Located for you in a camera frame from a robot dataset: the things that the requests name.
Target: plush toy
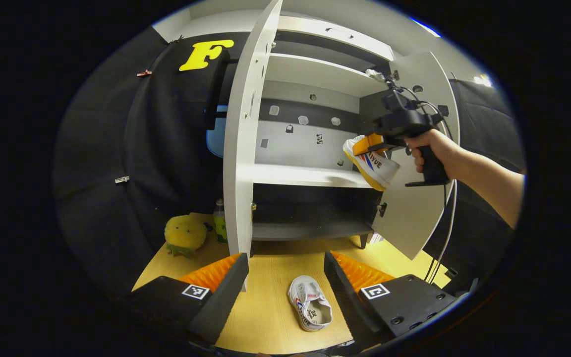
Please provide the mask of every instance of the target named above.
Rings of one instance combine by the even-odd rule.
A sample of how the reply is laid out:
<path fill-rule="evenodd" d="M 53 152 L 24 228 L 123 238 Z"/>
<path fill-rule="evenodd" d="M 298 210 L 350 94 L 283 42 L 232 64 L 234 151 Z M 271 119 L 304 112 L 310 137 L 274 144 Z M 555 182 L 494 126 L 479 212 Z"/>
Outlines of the plush toy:
<path fill-rule="evenodd" d="M 206 226 L 198 215 L 172 217 L 165 227 L 167 249 L 176 257 L 178 254 L 193 257 L 197 248 L 204 244 Z"/>

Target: plastic bottle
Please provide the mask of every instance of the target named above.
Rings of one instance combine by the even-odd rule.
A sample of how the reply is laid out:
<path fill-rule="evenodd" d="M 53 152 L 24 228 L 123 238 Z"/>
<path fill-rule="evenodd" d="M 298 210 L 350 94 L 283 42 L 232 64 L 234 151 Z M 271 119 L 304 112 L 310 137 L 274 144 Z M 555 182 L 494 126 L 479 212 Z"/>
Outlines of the plastic bottle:
<path fill-rule="evenodd" d="M 224 217 L 224 199 L 220 198 L 215 203 L 213 211 L 213 222 L 215 222 L 215 234 L 220 242 L 228 242 L 226 235 L 226 219 Z"/>

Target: light wood tabletop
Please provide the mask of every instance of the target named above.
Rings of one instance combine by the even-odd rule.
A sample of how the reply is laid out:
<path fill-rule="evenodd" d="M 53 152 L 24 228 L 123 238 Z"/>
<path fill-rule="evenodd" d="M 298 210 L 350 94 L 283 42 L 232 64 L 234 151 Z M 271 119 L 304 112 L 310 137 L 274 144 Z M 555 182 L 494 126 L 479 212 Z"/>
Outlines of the light wood tabletop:
<path fill-rule="evenodd" d="M 212 217 L 204 220 L 213 225 Z M 358 236 L 305 241 L 254 242 L 249 259 L 247 291 L 240 292 L 224 330 L 215 346 L 246 353 L 271 355 L 320 350 L 350 341 L 351 333 L 323 272 L 325 251 L 331 249 L 355 258 L 394 277 L 415 274 L 423 277 L 431 256 L 421 251 L 409 260 L 389 242 L 368 244 L 360 249 Z M 158 276 L 180 278 L 228 256 L 228 245 L 218 242 L 215 231 L 208 232 L 204 245 L 193 258 L 173 257 L 164 244 L 138 278 L 134 290 Z M 450 279 L 440 266 L 435 283 L 442 287 Z M 294 278 L 309 275 L 317 282 L 332 306 L 333 322 L 318 332 L 306 332 L 288 301 L 287 290 Z"/>

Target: yellow sign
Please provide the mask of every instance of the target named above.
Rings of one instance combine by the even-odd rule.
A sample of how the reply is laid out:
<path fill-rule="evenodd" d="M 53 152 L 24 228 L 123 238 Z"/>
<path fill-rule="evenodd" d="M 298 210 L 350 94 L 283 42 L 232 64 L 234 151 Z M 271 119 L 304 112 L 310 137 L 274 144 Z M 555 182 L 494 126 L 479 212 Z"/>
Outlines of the yellow sign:
<path fill-rule="evenodd" d="M 208 62 L 204 61 L 206 56 L 209 59 L 216 59 L 222 53 L 222 47 L 231 48 L 235 45 L 231 39 L 222 39 L 219 41 L 199 42 L 193 45 L 193 52 L 183 65 L 179 66 L 179 70 L 202 69 L 208 66 Z"/>

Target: human hand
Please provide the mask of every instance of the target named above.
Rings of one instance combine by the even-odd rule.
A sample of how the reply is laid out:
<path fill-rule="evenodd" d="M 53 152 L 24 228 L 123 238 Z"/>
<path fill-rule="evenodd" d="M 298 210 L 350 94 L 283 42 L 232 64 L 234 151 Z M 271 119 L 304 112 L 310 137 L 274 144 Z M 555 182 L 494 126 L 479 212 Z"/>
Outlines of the human hand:
<path fill-rule="evenodd" d="M 418 147 L 429 145 L 433 154 L 442 161 L 444 171 L 450 179 L 459 179 L 463 174 L 466 150 L 439 131 L 431 129 L 415 138 L 405 138 L 405 142 L 411 149 L 411 156 L 415 158 L 416 171 L 421 173 L 424 170 L 424 158 Z"/>

